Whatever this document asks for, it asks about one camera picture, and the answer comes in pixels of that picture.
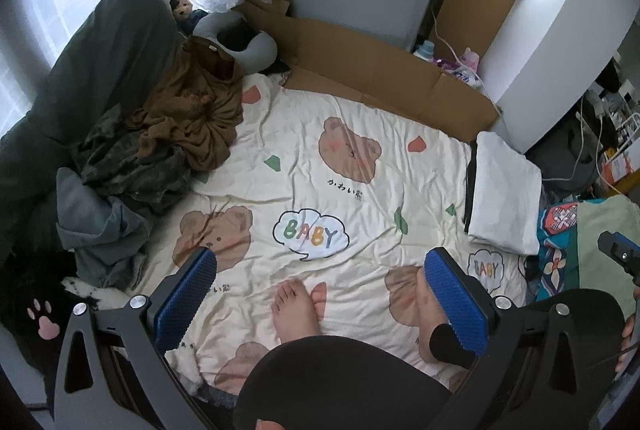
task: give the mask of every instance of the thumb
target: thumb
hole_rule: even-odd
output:
[[[284,426],[274,423],[273,421],[258,419],[255,423],[255,430],[284,430]]]

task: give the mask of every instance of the bear print bed sheet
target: bear print bed sheet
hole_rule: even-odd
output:
[[[194,176],[190,193],[158,221],[142,281],[130,292],[151,293],[197,246],[216,253],[214,285],[166,355],[180,381],[191,394],[237,395],[279,344],[270,308],[276,285],[299,277],[322,333],[384,349],[448,386],[460,369],[418,355],[415,273],[425,253],[447,248],[493,296],[522,305],[526,291],[517,255],[464,232],[470,147],[258,74],[245,77],[242,102],[231,156]]]

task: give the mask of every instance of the black leggings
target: black leggings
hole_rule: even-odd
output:
[[[567,304],[586,363],[620,349],[624,325],[615,300],[592,293],[567,291],[526,308]],[[600,367],[608,381],[614,365]],[[286,430],[424,430],[449,397],[436,380],[384,350],[341,336],[310,336],[258,362],[238,396],[234,424],[237,430],[255,430],[257,419]]]

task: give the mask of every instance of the folded white cloth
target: folded white cloth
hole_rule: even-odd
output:
[[[478,134],[476,162],[468,234],[513,253],[538,254],[540,169],[487,132]]]

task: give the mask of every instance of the metal screw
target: metal screw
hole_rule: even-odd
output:
[[[511,302],[511,300],[509,300],[506,296],[497,296],[494,301],[495,306],[498,309],[509,309],[513,305],[513,302]]]
[[[556,313],[560,316],[567,316],[569,314],[569,306],[567,304],[556,304]]]
[[[74,315],[79,316],[86,311],[86,304],[84,302],[80,302],[79,304],[74,305]]]
[[[144,304],[146,304],[146,296],[144,295],[135,295],[131,300],[129,300],[129,305],[133,309],[140,309]]]

